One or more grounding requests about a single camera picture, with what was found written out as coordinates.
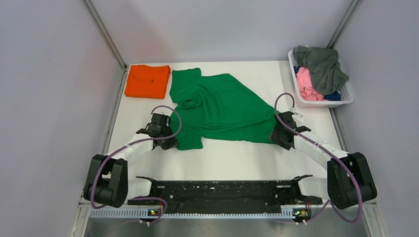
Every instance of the orange cloth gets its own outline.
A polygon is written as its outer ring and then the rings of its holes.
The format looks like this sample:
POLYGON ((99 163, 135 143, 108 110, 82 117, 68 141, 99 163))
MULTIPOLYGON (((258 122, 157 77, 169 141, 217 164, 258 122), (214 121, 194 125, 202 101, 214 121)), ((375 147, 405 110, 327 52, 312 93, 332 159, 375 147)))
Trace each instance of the orange cloth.
POLYGON ((126 81, 125 95, 164 99, 170 76, 170 67, 131 65, 126 81))

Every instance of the dark blue garment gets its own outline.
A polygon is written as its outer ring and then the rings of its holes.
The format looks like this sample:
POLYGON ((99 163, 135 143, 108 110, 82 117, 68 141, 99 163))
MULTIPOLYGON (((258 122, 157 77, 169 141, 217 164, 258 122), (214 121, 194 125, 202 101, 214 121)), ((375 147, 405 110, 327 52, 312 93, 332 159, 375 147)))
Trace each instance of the dark blue garment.
POLYGON ((335 91, 330 95, 325 95, 325 100, 340 101, 340 94, 339 94, 339 92, 335 91))
POLYGON ((300 70, 300 66, 294 66, 294 73, 296 76, 299 70, 300 70))

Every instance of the white wall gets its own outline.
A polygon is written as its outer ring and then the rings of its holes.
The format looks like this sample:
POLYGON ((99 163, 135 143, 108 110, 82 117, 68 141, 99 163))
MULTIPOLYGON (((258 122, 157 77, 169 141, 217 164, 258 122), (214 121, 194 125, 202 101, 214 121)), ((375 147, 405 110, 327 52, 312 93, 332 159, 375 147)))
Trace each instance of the white wall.
POLYGON ((121 75, 81 0, 1 1, 0 236, 67 236, 121 75))
POLYGON ((351 0, 92 0, 126 63, 287 59, 326 46, 351 0))
POLYGON ((391 236, 418 236, 419 1, 363 1, 336 45, 355 91, 339 107, 364 153, 391 236))

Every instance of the pink cloth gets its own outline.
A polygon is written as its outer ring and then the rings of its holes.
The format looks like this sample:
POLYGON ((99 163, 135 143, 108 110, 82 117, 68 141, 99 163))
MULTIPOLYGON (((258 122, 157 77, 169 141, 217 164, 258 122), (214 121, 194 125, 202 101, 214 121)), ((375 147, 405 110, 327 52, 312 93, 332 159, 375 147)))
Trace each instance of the pink cloth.
POLYGON ((298 70, 297 84, 300 95, 304 100, 324 101, 325 96, 314 90, 310 71, 307 68, 300 67, 298 70))

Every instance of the laundry basket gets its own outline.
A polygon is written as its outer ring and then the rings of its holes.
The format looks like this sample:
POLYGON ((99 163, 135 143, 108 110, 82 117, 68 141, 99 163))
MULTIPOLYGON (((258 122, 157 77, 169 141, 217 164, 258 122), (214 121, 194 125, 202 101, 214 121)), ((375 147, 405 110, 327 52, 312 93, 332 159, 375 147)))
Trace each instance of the laundry basket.
MULTIPOLYGON (((340 96, 341 96, 340 101, 308 101, 308 100, 304 100, 300 95, 300 91, 299 91, 298 85, 297 85, 297 77, 295 76, 295 73, 294 73, 294 66, 298 66, 298 64, 294 59, 292 50, 288 53, 288 59, 290 61, 291 73, 293 75, 295 103, 298 107, 300 107, 300 108, 335 108, 339 105, 350 104, 350 103, 353 102, 353 93, 352 93, 352 88, 351 88, 351 85, 350 85, 349 81, 347 81, 345 83, 345 85, 343 85, 343 87, 340 90, 338 90, 338 92, 340 93, 340 96)), ((340 65, 340 69, 342 70, 342 72, 345 72, 345 70, 342 67, 342 64, 340 65)))

